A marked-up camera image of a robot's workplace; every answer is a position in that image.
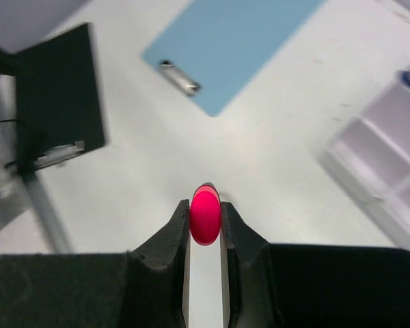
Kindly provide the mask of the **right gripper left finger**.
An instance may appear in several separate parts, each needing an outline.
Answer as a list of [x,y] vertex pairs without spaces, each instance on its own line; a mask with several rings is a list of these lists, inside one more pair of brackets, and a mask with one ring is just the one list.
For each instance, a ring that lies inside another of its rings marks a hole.
[[189,201],[133,251],[0,255],[0,327],[186,327]]

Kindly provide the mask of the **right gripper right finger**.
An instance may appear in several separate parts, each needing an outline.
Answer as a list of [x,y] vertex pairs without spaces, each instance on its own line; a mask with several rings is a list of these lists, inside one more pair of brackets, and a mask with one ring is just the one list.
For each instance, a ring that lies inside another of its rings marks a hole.
[[410,327],[410,251],[270,243],[221,205],[225,327]]

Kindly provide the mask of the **pink cap black highlighter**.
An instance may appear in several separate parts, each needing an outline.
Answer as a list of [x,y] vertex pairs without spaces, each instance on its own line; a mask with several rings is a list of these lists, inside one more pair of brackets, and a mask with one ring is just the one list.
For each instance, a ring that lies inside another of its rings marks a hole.
[[211,183],[202,184],[193,194],[190,205],[191,236],[199,245],[214,243],[221,229],[221,200]]

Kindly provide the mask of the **blue cap black highlighter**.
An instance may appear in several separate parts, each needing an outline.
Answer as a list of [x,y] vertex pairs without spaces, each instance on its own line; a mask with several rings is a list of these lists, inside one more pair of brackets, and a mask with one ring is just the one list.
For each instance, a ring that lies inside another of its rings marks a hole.
[[410,71],[409,70],[399,70],[398,78],[404,85],[410,88]]

